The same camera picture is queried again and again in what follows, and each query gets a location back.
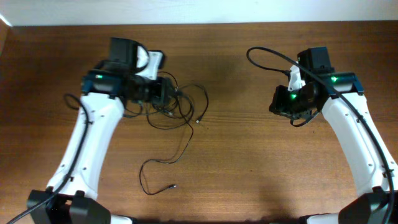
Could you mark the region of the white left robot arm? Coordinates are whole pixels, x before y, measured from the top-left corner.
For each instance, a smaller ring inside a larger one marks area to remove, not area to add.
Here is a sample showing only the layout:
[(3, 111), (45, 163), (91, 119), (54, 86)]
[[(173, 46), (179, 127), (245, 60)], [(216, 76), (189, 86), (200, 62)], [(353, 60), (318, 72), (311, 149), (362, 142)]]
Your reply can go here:
[(98, 203), (98, 184), (114, 130), (127, 101), (165, 105), (173, 88), (158, 77), (161, 50), (147, 50), (130, 39), (111, 38), (108, 58), (84, 77), (76, 98), (78, 117), (63, 159), (45, 190), (27, 201), (34, 223), (135, 223)]

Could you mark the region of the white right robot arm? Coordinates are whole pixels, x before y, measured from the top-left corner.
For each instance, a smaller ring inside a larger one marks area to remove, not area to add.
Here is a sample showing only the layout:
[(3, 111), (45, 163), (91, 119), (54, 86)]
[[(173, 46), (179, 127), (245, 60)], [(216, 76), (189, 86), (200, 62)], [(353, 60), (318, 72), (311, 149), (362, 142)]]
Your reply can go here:
[(348, 161), (358, 198), (336, 213), (299, 218), (299, 223), (397, 223), (397, 162), (382, 140), (353, 72), (335, 72), (326, 47), (304, 50), (276, 88), (269, 110), (308, 123), (322, 114)]

